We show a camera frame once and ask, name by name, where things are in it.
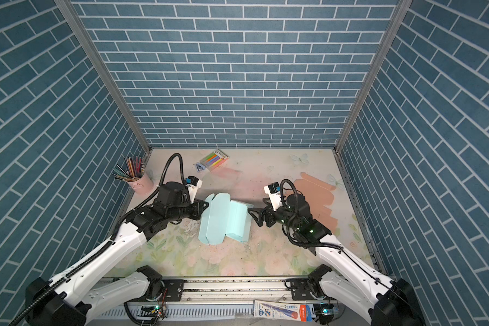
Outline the light blue paper box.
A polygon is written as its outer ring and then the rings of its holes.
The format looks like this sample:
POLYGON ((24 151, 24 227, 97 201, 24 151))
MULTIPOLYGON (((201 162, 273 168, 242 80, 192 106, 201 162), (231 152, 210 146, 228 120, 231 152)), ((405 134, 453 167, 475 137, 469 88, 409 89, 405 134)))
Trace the light blue paper box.
POLYGON ((239 243, 248 242, 252 217, 248 209, 253 205, 232 200, 226 193, 206 197, 209 208, 202 213, 198 239, 205 245, 219 245, 225 238, 239 243))

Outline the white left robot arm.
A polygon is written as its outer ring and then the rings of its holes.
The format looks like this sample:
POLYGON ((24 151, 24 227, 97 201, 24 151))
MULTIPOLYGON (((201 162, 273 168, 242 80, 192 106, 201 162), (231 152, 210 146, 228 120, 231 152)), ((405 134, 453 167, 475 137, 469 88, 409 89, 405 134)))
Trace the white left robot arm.
POLYGON ((184 182, 170 181, 151 195, 153 204, 138 205, 127 212, 106 241, 68 269, 45 281, 35 279, 26 289, 25 309, 11 322, 30 325, 86 325, 92 319, 130 300, 164 299, 160 273, 139 267, 130 276, 93 288, 128 254, 149 242, 171 222, 198 221, 209 207, 196 198, 202 181, 193 176, 184 182))

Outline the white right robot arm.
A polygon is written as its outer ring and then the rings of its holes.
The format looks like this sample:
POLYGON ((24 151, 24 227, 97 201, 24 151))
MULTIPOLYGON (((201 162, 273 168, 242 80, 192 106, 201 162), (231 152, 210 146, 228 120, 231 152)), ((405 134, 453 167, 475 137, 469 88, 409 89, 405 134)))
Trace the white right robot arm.
POLYGON ((309 250, 321 262, 306 281, 318 300, 332 298, 370 325, 424 325, 414 288, 370 267, 343 246, 326 226, 312 217, 302 194, 264 199, 263 209, 249 209, 258 226, 281 224, 289 243, 309 250))

